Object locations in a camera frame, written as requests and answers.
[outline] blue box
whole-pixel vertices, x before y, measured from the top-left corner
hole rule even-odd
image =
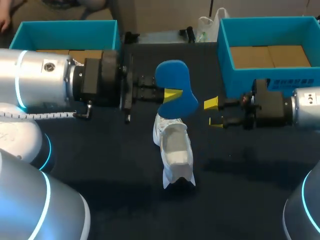
[[[116,20],[25,21],[10,49],[117,50],[121,48]]]
[[[254,79],[270,79],[271,91],[286,97],[296,88],[320,86],[320,25],[314,17],[224,18],[218,32],[218,59],[227,97],[249,92]],[[235,68],[230,47],[303,47],[311,67]]]

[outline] white shoe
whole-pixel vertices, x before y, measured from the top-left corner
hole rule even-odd
[[[179,119],[165,119],[158,114],[153,126],[153,142],[160,147],[163,162],[163,188],[185,178],[196,185],[194,157],[187,125]]]

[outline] bolt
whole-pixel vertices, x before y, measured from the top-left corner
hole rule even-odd
[[[43,66],[44,70],[47,72],[52,72],[53,70],[55,70],[56,66],[52,63],[52,62],[47,62],[44,66]]]

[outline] black object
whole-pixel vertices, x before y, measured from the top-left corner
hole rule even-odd
[[[187,35],[189,44],[196,42],[196,37],[195,37],[195,33],[194,33],[192,26],[188,26],[186,29],[179,30],[179,35],[180,36]]]
[[[124,44],[135,44],[138,42],[138,37],[140,34],[138,33],[132,33],[130,31],[127,31],[124,34]]]
[[[192,26],[188,26],[186,28],[186,33],[188,34],[189,43],[195,43],[196,37],[195,37],[195,33],[194,33]]]
[[[292,124],[291,97],[285,98],[280,91],[269,91],[267,80],[255,80],[252,88],[255,125],[263,127],[284,127]]]
[[[209,18],[211,18],[211,16],[212,16],[212,8],[213,8],[213,7],[214,7],[214,0],[211,0]]]
[[[240,99],[218,98],[218,109],[240,106],[244,110],[243,117],[231,117],[215,120],[213,125],[243,126],[251,130],[265,127],[284,127],[292,125],[292,100],[285,98],[280,91],[268,90],[268,79],[256,79],[252,91],[242,95]]]
[[[125,112],[125,123],[131,120],[131,109],[136,101],[154,102],[161,104],[164,101],[164,89],[157,87],[154,76],[137,76],[134,72],[134,55],[129,56],[126,67],[127,75],[123,78],[121,89],[120,108]]]
[[[117,108],[120,104],[123,68],[117,51],[104,51],[101,59],[86,58],[84,66],[75,66],[73,98],[98,107]]]

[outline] cardboard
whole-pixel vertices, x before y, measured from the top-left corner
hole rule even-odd
[[[101,50],[85,50],[84,54],[87,59],[101,59],[102,52]]]
[[[302,46],[269,46],[276,68],[311,67]]]
[[[311,67],[300,45],[230,47],[236,69]]]
[[[85,58],[86,58],[86,54],[84,50],[80,50],[80,51],[69,51],[69,55],[75,59],[77,62],[84,64],[85,63]]]
[[[39,53],[53,53],[53,54],[62,54],[62,55],[68,55],[69,50],[37,50]]]
[[[101,50],[82,50],[82,51],[69,51],[69,55],[77,62],[84,64],[85,59],[101,59],[103,51]]]
[[[236,69],[274,68],[267,46],[230,47]]]

